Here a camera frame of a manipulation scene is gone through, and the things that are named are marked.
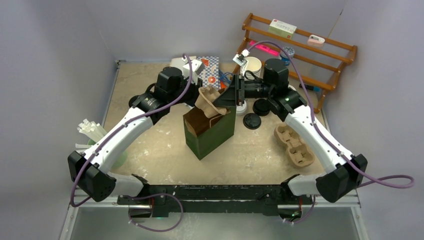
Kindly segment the brown pulp cup carrier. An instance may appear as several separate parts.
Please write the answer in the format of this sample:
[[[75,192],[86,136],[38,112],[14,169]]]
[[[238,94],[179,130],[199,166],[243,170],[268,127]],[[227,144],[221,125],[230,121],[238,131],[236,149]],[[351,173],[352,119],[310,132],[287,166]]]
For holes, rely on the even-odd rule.
[[[216,107],[214,101],[221,95],[213,86],[202,86],[198,89],[199,96],[195,101],[195,106],[202,110],[207,118],[220,115],[224,116],[229,112],[228,108]]]

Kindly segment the single black coffee lid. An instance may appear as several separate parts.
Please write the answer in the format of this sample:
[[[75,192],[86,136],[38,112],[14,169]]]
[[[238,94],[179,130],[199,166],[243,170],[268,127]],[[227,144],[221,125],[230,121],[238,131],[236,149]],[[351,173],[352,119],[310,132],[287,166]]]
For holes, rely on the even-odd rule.
[[[243,125],[250,130],[258,129],[262,124],[261,117],[255,113],[247,113],[243,117],[242,122]]]

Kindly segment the green paper bag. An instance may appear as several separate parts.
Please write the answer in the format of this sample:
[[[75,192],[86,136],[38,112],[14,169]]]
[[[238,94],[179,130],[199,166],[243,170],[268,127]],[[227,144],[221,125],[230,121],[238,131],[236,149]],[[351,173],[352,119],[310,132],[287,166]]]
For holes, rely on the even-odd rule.
[[[228,108],[225,115],[207,118],[201,109],[194,107],[182,118],[186,145],[202,160],[234,135],[236,108]]]

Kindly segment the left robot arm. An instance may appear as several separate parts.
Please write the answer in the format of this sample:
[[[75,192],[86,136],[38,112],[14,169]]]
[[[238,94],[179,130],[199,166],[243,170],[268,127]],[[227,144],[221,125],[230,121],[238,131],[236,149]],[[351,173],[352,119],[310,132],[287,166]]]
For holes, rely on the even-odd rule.
[[[130,99],[125,116],[102,139],[82,153],[73,151],[67,161],[74,186],[95,202],[124,195],[138,205],[146,203],[149,191],[144,187],[147,183],[144,178],[110,171],[141,134],[170,112],[171,106],[196,101],[203,84],[202,80],[192,80],[192,77],[184,77],[179,68],[165,67],[155,83]]]

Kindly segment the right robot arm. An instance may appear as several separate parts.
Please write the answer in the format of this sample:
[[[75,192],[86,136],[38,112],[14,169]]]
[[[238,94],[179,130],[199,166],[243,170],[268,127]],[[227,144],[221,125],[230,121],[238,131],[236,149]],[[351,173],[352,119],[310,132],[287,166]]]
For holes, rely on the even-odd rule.
[[[343,147],[328,130],[315,119],[314,109],[295,90],[289,88],[289,70],[277,58],[264,63],[263,77],[257,81],[264,86],[260,97],[266,97],[270,111],[290,126],[316,155],[324,173],[295,175],[284,181],[280,196],[288,204],[302,195],[320,195],[330,203],[337,202],[350,191],[359,187],[368,160],[354,155]]]

